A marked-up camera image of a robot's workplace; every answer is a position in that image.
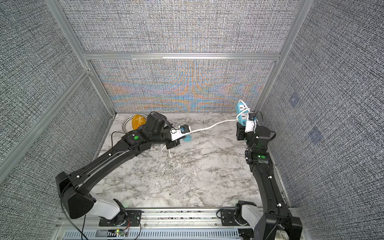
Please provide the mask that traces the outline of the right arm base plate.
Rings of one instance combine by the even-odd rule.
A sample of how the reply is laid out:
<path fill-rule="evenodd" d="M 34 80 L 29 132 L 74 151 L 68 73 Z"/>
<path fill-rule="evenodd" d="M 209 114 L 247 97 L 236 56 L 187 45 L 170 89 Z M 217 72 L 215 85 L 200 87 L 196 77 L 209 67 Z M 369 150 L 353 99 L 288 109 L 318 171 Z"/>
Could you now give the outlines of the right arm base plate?
<path fill-rule="evenodd" d="M 218 209 L 216 211 L 216 217 L 221 221 L 222 226 L 225 227 L 251 226 L 246 220 L 241 218 L 239 214 L 236 214 L 235 209 Z"/>

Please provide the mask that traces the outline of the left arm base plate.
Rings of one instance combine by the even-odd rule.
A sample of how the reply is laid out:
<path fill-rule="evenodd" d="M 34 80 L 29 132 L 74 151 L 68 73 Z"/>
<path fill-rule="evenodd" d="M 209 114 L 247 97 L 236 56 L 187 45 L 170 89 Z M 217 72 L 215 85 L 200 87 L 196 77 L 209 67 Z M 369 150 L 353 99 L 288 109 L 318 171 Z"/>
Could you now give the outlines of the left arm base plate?
<path fill-rule="evenodd" d="M 126 210 L 124 213 L 119 213 L 112 220 L 101 218 L 99 227 L 138 227 L 142 219 L 141 210 Z"/>

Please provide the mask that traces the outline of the aluminium front rail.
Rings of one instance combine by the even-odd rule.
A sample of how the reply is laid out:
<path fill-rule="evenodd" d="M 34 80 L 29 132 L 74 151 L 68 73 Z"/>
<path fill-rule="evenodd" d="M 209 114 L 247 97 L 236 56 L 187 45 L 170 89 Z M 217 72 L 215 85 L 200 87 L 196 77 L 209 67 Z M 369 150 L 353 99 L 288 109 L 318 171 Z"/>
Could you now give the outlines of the aluminium front rail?
<path fill-rule="evenodd" d="M 127 209 L 129 219 L 120 226 L 100 217 L 87 215 L 79 219 L 68 221 L 64 215 L 59 217 L 55 226 L 56 231 L 73 230 L 76 225 L 80 230 L 88 229 L 125 229 L 142 227 L 155 228 L 248 228 L 235 219 L 235 210 L 230 207 L 222 208 L 133 208 Z"/>

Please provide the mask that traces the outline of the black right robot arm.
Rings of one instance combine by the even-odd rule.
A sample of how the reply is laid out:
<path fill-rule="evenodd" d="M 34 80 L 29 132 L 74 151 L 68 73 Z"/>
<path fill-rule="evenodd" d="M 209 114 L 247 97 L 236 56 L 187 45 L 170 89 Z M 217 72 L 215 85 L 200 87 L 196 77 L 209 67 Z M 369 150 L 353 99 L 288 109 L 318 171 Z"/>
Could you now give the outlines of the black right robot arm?
<path fill-rule="evenodd" d="M 252 227 L 255 240 L 274 240 L 278 230 L 285 231 L 290 240 L 299 240 L 303 230 L 302 222 L 292 215 L 284 202 L 276 181 L 273 161 L 267 152 L 268 144 L 275 139 L 276 133 L 264 126 L 246 132 L 246 127 L 237 123 L 236 137 L 247 144 L 246 163 L 257 181 L 263 206 L 263 212 L 260 212 L 254 203 L 238 201 L 235 206 L 237 223 Z"/>

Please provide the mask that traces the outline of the orange bread in bowl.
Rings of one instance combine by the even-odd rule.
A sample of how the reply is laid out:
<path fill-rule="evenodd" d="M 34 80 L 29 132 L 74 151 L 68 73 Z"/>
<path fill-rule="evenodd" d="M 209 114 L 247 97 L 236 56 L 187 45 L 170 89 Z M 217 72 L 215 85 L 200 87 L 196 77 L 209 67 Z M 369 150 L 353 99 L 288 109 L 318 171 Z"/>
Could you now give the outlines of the orange bread in bowl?
<path fill-rule="evenodd" d="M 137 130 L 140 126 L 145 125 L 147 122 L 146 116 L 134 115 L 132 118 L 133 130 Z"/>

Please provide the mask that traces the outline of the white patterned bowl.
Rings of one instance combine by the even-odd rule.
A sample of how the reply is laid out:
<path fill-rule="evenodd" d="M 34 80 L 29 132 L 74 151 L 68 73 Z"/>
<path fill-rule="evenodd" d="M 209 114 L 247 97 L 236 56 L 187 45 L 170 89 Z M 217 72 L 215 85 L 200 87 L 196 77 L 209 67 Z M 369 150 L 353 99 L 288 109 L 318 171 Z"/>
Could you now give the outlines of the white patterned bowl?
<path fill-rule="evenodd" d="M 126 118 L 123 121 L 123 123 L 122 123 L 122 130 L 123 130 L 123 132 L 128 133 L 128 132 L 133 130 L 133 127 L 132 127 L 132 118 L 133 118 L 133 116 L 134 115 L 129 116 L 128 118 Z"/>

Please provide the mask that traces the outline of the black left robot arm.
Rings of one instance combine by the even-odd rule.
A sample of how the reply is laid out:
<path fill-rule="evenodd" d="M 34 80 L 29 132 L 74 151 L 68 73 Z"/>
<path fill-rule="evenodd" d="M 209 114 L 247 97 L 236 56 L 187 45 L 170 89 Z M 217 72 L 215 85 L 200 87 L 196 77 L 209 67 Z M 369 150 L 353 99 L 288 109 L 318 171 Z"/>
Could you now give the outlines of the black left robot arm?
<path fill-rule="evenodd" d="M 121 226 L 128 220 L 125 207 L 117 200 L 103 199 L 91 191 L 96 184 L 125 162 L 149 150 L 153 145 L 165 145 L 169 150 L 191 132 L 188 125 L 173 127 L 167 117 L 157 112 L 147 116 L 147 122 L 125 134 L 111 149 L 89 164 L 70 174 L 56 176 L 59 198 L 69 219 L 93 215 Z"/>

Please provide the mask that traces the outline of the teal power strip with sockets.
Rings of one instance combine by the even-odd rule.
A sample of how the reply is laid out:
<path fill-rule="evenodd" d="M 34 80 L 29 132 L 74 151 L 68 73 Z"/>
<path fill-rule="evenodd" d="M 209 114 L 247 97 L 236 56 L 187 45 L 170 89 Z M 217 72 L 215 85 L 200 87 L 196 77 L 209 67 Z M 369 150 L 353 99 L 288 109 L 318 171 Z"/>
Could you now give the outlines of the teal power strip with sockets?
<path fill-rule="evenodd" d="M 191 135 L 185 135 L 185 136 L 182 138 L 182 140 L 183 140 L 184 142 L 190 142 L 190 141 L 192 140 L 192 137 L 191 137 Z"/>

